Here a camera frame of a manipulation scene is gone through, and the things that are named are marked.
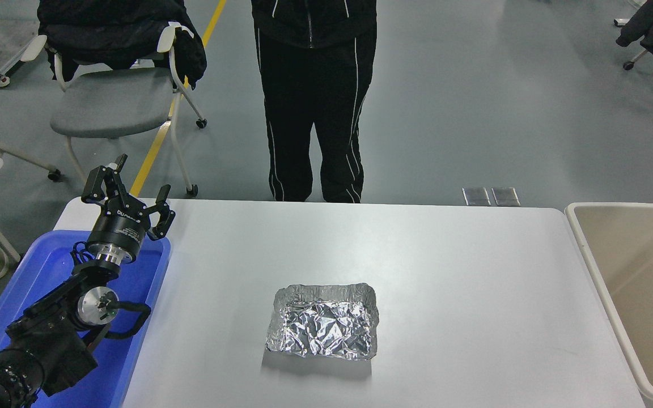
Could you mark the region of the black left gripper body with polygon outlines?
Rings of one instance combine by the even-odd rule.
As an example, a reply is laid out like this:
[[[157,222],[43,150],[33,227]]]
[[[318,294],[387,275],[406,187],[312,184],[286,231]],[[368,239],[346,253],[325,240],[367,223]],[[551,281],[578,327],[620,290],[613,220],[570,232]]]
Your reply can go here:
[[[101,206],[101,212],[87,240],[87,250],[97,251],[104,245],[114,245],[124,251],[138,251],[145,232],[150,227],[145,204],[132,199],[122,203],[111,198]]]

